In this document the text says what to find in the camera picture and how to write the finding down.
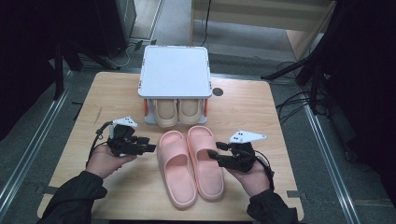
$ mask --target shoe rack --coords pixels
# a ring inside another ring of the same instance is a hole
[[[206,48],[147,46],[145,48],[138,94],[144,99],[145,122],[156,124],[154,100],[202,100],[200,120],[205,123],[207,99],[212,95]]]

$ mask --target forearm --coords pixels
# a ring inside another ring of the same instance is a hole
[[[297,210],[288,208],[271,189],[251,197],[247,213],[262,223],[298,223]]]
[[[94,200],[106,196],[102,184],[101,177],[81,172],[58,188],[37,223],[91,223]]]

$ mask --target gray floor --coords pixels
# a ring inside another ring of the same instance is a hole
[[[158,45],[188,45],[191,2],[164,0],[160,12],[152,39],[156,39]],[[202,22],[196,21],[194,27],[194,44],[200,46],[202,44],[200,40],[203,39]],[[272,74],[279,67],[287,65],[283,62],[294,61],[283,30],[210,22],[205,46],[208,47],[211,72],[213,76],[218,77],[260,80],[260,75]],[[130,62],[120,69],[121,72],[133,72],[140,67],[143,49],[130,50],[129,55]],[[127,57],[121,55],[112,61],[122,64],[127,62]],[[73,128],[74,117],[79,110],[79,105],[73,102],[83,103],[95,74],[103,70],[84,57],[83,62],[83,70],[70,75],[71,85],[64,104],[40,144],[35,159],[7,212],[2,219],[0,218],[2,223],[37,221],[36,209],[42,195],[36,193],[36,189],[49,183]],[[300,91],[300,87],[296,86],[292,79],[284,77],[272,82],[271,89],[276,105]],[[0,159],[5,167],[0,170],[1,186],[4,186],[12,176],[23,152],[34,138],[35,131],[53,103],[51,100],[53,93],[52,86],[23,116],[9,136],[0,142],[0,152],[6,155]],[[286,107],[282,115],[287,115],[297,106],[299,105]],[[355,223],[396,223],[395,209],[383,190],[378,175],[365,164],[347,161],[332,121],[325,116],[318,116],[316,119],[326,136],[326,143],[334,158],[337,171],[358,214],[359,220]],[[334,188],[334,181],[329,175],[331,169],[324,160],[323,150],[312,130],[306,111],[304,109],[299,111],[281,127],[297,187],[302,195],[303,222],[348,223]],[[94,222],[107,223],[105,220]]]

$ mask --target floor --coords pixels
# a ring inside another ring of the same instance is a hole
[[[191,1],[134,1],[137,20],[134,24],[131,42],[143,40],[146,44],[155,42],[157,45],[189,45]],[[204,33],[204,21],[195,21],[193,31],[195,46],[202,45]],[[220,62],[220,59],[227,58],[227,60],[239,60],[239,63],[246,60],[250,62],[234,67],[226,64],[228,66],[224,66],[224,69],[221,63],[211,63],[216,71],[213,76],[260,80],[259,76],[251,74],[260,71],[260,73],[270,75],[272,70],[265,70],[257,64],[276,62],[278,69],[290,62],[295,62],[284,30],[210,22],[207,33],[204,46],[207,47],[214,61]],[[135,54],[141,56],[142,52],[139,50],[133,52],[132,49],[128,52],[110,59],[111,62],[127,63],[120,69],[121,71],[138,71],[136,68],[141,62],[136,59]],[[67,140],[67,136],[60,138],[59,133],[70,133],[73,128],[73,122],[70,120],[73,120],[78,113],[78,103],[84,101],[90,82],[94,78],[93,71],[100,70],[96,66],[86,65],[86,62],[84,61],[85,70],[81,73],[72,73],[67,76],[66,86],[70,84],[70,89],[68,89],[69,95],[62,99],[64,106],[51,101],[52,87],[21,119],[10,137],[0,142],[1,148],[13,149],[8,151],[9,160],[5,160],[4,157],[1,159],[5,169],[0,172],[0,186],[9,184],[9,177],[17,175],[16,171],[22,170],[22,168],[18,170],[15,167],[30,167],[21,173],[20,182],[12,182],[13,188],[18,190],[18,193],[14,192],[15,195],[10,192],[11,198],[14,198],[13,201],[4,200],[3,195],[8,192],[2,191],[1,223],[3,223],[2,220],[5,223],[36,221],[35,211],[38,207],[37,202],[40,202],[40,195],[34,192],[37,192],[37,186],[45,186],[49,182],[53,168],[62,154],[62,146]],[[301,91],[300,87],[290,82],[289,78],[282,80],[284,81],[271,83],[276,105]],[[293,109],[285,108],[284,112],[287,114]],[[49,110],[60,111],[60,113],[58,117],[51,118],[46,116]],[[46,121],[43,123],[49,123],[50,127],[42,127],[42,120]],[[31,139],[36,138],[36,130],[44,133],[44,140],[31,142]],[[381,188],[378,176],[366,165],[353,164],[346,160],[343,146],[329,118],[313,116],[308,108],[303,108],[282,124],[282,132],[301,193],[305,213],[303,222],[396,223],[395,209]],[[15,141],[21,135],[23,135],[23,140]],[[25,151],[28,151],[25,149],[30,148],[32,144],[36,144],[36,148],[39,148],[28,155],[35,160],[26,160],[28,161],[26,163],[23,160],[19,161],[19,158],[25,158]],[[95,220],[94,223],[108,222]]]

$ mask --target slipper strap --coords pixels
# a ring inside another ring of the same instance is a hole
[[[172,158],[185,155],[188,157],[187,143],[184,138],[180,138],[175,142],[171,142],[161,147],[160,150],[157,151],[160,154],[161,162],[163,166],[166,165]]]
[[[216,139],[213,136],[192,135],[189,136],[190,146],[195,154],[202,149],[213,149],[218,151],[216,147]]]

